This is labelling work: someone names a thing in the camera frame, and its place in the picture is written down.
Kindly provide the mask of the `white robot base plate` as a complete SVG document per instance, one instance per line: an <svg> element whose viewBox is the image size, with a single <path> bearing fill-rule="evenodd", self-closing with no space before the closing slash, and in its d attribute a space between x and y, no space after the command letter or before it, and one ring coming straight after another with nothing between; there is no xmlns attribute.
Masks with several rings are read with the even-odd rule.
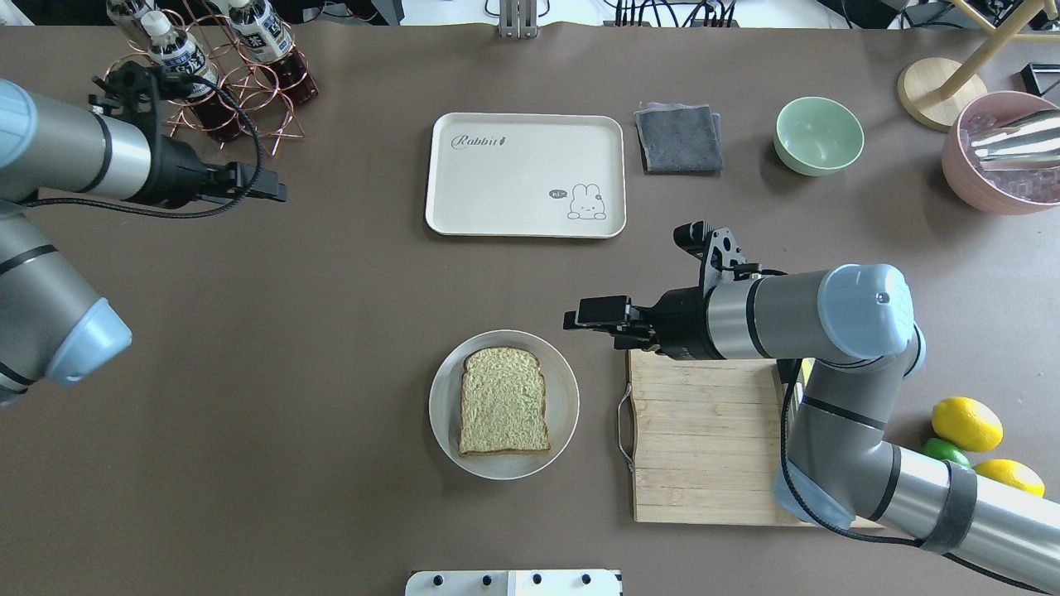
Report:
<svg viewBox="0 0 1060 596"><path fill-rule="evenodd" d="M405 595L622 595L620 569L421 569Z"/></svg>

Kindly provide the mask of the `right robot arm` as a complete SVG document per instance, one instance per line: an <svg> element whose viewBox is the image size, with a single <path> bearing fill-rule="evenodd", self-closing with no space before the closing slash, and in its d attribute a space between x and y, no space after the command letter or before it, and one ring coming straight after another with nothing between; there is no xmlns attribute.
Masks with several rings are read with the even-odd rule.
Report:
<svg viewBox="0 0 1060 596"><path fill-rule="evenodd" d="M768 275L756 264L703 264L697 286L667 291L656 305L586 298L563 325L677 361L813 360L797 411L781 415L779 501L846 538L851 518L867 518L900 532L894 546L1058 592L1055 502L885 440L901 382L925 355L896 267Z"/></svg>

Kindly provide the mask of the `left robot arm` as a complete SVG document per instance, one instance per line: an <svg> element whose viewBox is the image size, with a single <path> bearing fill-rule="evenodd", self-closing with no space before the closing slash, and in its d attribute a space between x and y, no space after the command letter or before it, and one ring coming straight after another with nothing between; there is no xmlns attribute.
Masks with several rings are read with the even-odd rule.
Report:
<svg viewBox="0 0 1060 596"><path fill-rule="evenodd" d="M91 109L2 82L2 403L42 378L69 386L132 341L113 308L31 220L42 189L53 204L80 204L188 220L190 201L223 214L243 197L285 201L287 188L261 162L208 165L163 135L158 105L190 91L194 75L127 63L96 78Z"/></svg>

